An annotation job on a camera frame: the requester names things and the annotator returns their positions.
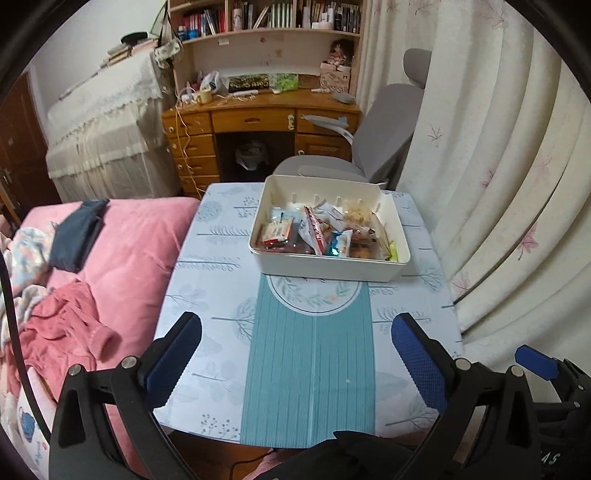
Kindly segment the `white red snack bag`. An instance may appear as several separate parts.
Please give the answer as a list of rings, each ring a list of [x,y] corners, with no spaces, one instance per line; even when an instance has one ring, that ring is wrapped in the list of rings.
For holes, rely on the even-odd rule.
[[[324,256],[328,245],[325,240],[325,231],[322,230],[322,222],[318,220],[310,207],[301,208],[301,224],[298,227],[298,234],[304,243],[307,243],[314,250],[315,255]]]

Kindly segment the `lace covered piano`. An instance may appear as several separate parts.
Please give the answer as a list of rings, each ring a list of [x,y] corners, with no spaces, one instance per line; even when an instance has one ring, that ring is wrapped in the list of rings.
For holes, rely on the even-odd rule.
[[[161,114],[169,72],[143,51],[96,72],[49,109],[46,165],[60,200],[143,199],[180,190]]]

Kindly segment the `wooden bookshelf hutch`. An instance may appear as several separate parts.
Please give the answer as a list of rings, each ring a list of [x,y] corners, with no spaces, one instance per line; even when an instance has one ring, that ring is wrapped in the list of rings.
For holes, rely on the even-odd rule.
[[[355,64],[365,10],[363,1],[167,1],[170,33],[182,43],[172,60],[175,87],[212,71],[315,78],[339,41]]]

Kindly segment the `floral blue tablecloth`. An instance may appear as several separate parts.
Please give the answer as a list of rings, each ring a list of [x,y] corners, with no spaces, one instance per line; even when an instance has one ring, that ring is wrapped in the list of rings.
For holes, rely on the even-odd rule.
[[[208,187],[181,247],[156,332],[184,312],[202,338],[166,404],[165,427],[243,445],[308,448],[349,430],[426,430],[423,402],[391,340],[411,314],[453,356],[463,352],[450,291],[411,196],[394,203],[411,251],[390,283],[263,275],[249,234],[263,187]]]

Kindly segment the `dark blue folded cloth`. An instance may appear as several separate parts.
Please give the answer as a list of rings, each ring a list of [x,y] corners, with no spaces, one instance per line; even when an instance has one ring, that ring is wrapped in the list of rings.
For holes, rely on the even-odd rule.
[[[104,225],[110,200],[84,200],[55,230],[49,265],[78,273],[84,266]]]

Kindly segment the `grey office chair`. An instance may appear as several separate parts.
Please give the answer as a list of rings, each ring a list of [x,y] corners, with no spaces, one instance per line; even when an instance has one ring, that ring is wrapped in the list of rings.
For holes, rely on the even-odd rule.
[[[274,173],[373,183],[382,189],[390,186],[410,149],[431,58],[429,50],[408,49],[403,66],[411,82],[383,87],[356,132],[350,132],[341,120],[304,116],[304,122],[331,130],[346,139],[351,146],[351,160],[320,154],[295,155],[281,162]]]

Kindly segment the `wooden desk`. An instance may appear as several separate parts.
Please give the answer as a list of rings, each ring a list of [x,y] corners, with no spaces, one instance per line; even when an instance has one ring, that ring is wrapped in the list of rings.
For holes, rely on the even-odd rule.
[[[212,183],[263,181],[294,155],[349,161],[346,139],[311,124],[308,115],[344,119],[355,132],[362,112],[355,104],[310,90],[219,98],[204,106],[166,110],[162,127],[183,193],[200,198]]]

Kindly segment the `cream floral curtain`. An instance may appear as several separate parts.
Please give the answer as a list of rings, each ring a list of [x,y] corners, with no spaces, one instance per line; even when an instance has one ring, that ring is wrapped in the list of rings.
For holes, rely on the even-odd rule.
[[[440,258],[466,355],[504,369],[528,344],[590,366],[590,102],[506,1],[369,1],[364,109],[431,59],[398,187]]]

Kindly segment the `brown wooden door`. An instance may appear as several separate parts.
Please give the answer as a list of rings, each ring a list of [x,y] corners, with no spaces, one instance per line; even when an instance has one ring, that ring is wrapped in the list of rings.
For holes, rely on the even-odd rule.
[[[23,73],[1,105],[1,178],[20,218],[35,207],[61,203],[48,176],[47,150],[29,74]]]

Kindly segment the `pink crumpled garment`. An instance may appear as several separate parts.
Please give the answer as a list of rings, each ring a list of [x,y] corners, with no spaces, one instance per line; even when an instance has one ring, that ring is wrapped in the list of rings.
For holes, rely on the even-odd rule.
[[[101,323],[90,286],[74,281],[36,305],[19,334],[24,364],[58,398],[69,367],[94,371],[117,350],[121,337]]]

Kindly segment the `white plastic storage bin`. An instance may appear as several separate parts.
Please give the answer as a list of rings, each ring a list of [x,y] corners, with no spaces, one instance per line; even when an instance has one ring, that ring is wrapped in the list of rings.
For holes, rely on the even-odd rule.
[[[298,234],[304,206],[322,222],[324,256]],[[327,280],[390,282],[411,260],[391,192],[369,183],[286,175],[264,182],[249,250],[264,274]]]

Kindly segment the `doll on shelf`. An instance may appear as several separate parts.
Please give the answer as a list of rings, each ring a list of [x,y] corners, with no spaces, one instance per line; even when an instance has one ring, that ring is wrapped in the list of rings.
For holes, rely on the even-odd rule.
[[[354,52],[355,44],[353,43],[353,40],[335,40],[332,42],[331,47],[329,47],[327,62],[335,67],[349,67],[352,65]]]

